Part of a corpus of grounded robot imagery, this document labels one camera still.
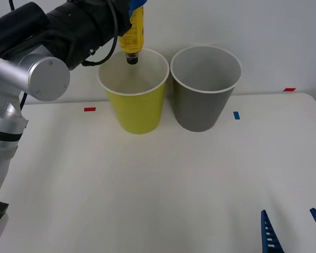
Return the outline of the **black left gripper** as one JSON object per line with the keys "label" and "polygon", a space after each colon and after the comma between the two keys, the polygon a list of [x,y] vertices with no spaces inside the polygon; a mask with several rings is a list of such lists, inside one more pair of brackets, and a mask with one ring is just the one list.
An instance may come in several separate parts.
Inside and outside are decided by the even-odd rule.
{"label": "black left gripper", "polygon": [[[147,0],[111,1],[117,19],[118,36],[123,36],[132,27],[129,15],[132,15],[146,2]],[[103,40],[111,40],[114,37],[114,19],[111,8],[107,1],[101,1],[100,6],[102,8],[100,11],[100,29]]]}

